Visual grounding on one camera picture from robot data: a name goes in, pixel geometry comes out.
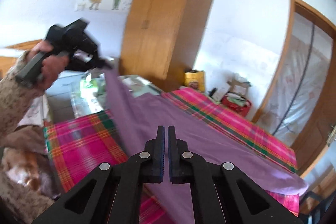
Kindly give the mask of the floral sleeve left forearm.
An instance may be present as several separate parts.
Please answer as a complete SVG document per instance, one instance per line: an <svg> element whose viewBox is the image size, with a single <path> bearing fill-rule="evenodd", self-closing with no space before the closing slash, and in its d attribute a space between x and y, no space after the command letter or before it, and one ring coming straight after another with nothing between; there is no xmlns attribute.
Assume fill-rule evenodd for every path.
<svg viewBox="0 0 336 224"><path fill-rule="evenodd" d="M44 94L38 88L25 88L18 84L15 76L27 64L29 51L21 55L0 83L0 135L1 139L12 133L24 117L33 100Z"/></svg>

